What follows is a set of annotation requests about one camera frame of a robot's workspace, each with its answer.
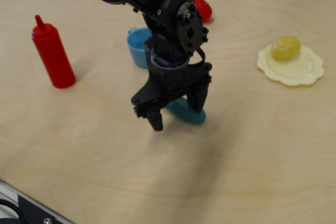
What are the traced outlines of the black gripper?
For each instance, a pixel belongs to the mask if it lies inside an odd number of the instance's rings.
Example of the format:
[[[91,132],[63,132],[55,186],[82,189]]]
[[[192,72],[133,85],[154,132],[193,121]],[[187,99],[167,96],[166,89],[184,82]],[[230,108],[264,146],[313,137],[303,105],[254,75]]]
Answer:
[[[204,61],[171,70],[151,63],[146,84],[131,99],[136,115],[147,118],[155,131],[161,131],[160,110],[182,96],[187,96],[191,108],[200,112],[208,94],[211,69],[212,65]]]

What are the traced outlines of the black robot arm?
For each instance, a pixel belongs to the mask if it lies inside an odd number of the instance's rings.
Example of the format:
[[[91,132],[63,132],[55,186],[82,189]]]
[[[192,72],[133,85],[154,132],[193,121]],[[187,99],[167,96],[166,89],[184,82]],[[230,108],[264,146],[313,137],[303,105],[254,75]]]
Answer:
[[[147,119],[154,130],[163,129],[161,110],[170,102],[186,97],[196,112],[203,109],[212,65],[201,49],[208,29],[194,0],[102,0],[109,4],[129,4],[141,12],[151,32],[145,42],[149,70],[146,84],[132,97],[138,117]],[[191,64],[198,53],[202,60]]]

